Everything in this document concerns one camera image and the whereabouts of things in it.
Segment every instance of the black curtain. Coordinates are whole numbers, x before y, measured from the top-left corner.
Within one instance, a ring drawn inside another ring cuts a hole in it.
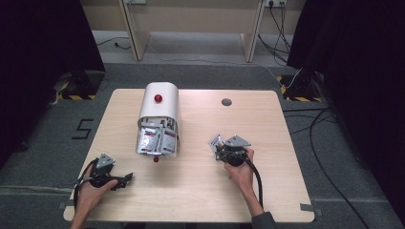
[[[324,74],[354,150],[405,224],[404,9],[405,1],[307,0],[288,64]]]
[[[0,1],[0,168],[63,74],[104,71],[80,1]]]

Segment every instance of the wooden table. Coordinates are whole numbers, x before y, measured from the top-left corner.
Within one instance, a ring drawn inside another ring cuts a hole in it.
[[[278,222],[310,222],[312,212],[301,170],[275,92],[179,90],[181,146],[176,158],[136,154],[139,110],[144,90],[114,91],[82,170],[105,153],[116,160],[113,176],[134,172],[125,189],[109,192],[89,220],[163,222],[249,222],[239,189],[228,179],[207,142],[220,133],[252,143],[263,182],[264,206]],[[229,98],[232,105],[222,105]],[[254,188],[258,194],[257,182]],[[66,220],[74,208],[67,207]]]

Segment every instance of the black sleeve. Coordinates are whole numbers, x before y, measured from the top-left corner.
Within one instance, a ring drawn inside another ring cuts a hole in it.
[[[276,222],[270,212],[252,218],[253,229],[275,229]]]

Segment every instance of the red button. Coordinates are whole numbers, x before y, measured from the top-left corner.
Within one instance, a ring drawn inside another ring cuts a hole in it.
[[[163,100],[163,97],[160,94],[155,95],[155,102],[160,103]]]

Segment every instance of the round hole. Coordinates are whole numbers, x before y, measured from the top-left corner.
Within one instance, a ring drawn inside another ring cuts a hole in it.
[[[229,98],[224,98],[222,103],[224,106],[229,107],[230,105],[232,105],[232,100],[230,100]]]

